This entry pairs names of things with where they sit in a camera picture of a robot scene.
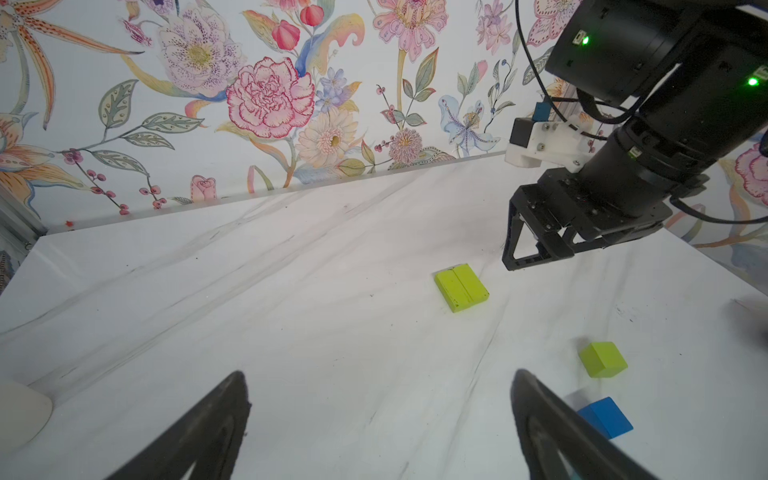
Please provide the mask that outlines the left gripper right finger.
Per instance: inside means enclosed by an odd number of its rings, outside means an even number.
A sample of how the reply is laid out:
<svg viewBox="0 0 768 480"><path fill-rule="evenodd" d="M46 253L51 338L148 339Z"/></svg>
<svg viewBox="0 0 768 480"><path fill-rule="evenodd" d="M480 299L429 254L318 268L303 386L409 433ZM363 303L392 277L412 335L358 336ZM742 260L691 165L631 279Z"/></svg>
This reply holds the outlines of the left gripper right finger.
<svg viewBox="0 0 768 480"><path fill-rule="evenodd" d="M652 479L526 369L515 372L510 400L531 479Z"/></svg>

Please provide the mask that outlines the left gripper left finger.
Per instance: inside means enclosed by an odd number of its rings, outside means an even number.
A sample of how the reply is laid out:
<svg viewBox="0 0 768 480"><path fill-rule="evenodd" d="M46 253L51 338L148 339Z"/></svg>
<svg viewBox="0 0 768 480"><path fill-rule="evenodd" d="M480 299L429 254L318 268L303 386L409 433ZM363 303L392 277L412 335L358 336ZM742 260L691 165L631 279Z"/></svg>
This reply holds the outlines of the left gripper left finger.
<svg viewBox="0 0 768 480"><path fill-rule="evenodd" d="M245 375L234 371L112 479L229 479L251 404Z"/></svg>

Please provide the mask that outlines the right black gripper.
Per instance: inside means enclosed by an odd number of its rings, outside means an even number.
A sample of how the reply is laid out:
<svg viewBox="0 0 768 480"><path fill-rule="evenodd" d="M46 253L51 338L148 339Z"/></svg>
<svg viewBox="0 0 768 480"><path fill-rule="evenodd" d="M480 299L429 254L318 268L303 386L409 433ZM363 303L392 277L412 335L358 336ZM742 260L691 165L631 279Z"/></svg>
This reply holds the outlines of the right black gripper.
<svg viewBox="0 0 768 480"><path fill-rule="evenodd" d="M597 199L568 170L548 169L510 200L502 262L508 271L517 271L570 259L572 246L640 239L661 229L671 215L660 202L632 216Z"/></svg>

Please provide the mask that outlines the dark blue cube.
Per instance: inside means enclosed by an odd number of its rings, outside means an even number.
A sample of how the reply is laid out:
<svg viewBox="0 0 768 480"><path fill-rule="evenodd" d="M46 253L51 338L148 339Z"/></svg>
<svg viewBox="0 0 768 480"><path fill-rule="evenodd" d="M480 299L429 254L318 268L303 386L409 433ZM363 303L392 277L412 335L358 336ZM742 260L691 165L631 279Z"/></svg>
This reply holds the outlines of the dark blue cube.
<svg viewBox="0 0 768 480"><path fill-rule="evenodd" d="M577 413L607 439L618 438L634 429L611 397L595 401L581 408Z"/></svg>

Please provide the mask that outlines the lime green cube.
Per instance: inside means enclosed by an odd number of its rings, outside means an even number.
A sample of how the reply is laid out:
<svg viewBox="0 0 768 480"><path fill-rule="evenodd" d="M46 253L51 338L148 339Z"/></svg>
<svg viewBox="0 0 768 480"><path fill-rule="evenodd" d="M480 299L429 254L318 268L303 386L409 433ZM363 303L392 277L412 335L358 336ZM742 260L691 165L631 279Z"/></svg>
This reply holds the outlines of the lime green cube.
<svg viewBox="0 0 768 480"><path fill-rule="evenodd" d="M613 342L592 342L579 352L579 358L591 378L612 378L628 368Z"/></svg>

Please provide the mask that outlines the lime green rectangular block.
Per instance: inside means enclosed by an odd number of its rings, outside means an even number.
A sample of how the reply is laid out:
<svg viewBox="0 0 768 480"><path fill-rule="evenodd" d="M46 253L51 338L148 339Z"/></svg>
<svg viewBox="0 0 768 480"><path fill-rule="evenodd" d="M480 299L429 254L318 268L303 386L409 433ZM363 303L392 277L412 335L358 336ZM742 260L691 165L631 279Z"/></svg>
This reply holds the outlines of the lime green rectangular block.
<svg viewBox="0 0 768 480"><path fill-rule="evenodd" d="M477 274L468 264L462 264L452 269L468 297L468 305L485 302L490 294Z"/></svg>
<svg viewBox="0 0 768 480"><path fill-rule="evenodd" d="M435 283L453 313L457 313L473 305L473 299L465 288L454 269L437 272Z"/></svg>

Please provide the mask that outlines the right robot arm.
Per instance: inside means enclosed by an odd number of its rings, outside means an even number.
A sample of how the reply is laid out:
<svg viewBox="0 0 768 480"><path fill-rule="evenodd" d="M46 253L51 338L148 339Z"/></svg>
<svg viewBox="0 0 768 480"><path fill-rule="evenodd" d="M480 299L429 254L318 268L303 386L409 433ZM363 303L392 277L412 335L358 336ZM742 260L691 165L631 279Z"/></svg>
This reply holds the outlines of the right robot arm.
<svg viewBox="0 0 768 480"><path fill-rule="evenodd" d="M517 119L508 163L548 169L509 203L505 267L635 241L699 194L707 170L767 129L767 23L743 1L584 1L545 70L571 84L588 131L547 96Z"/></svg>

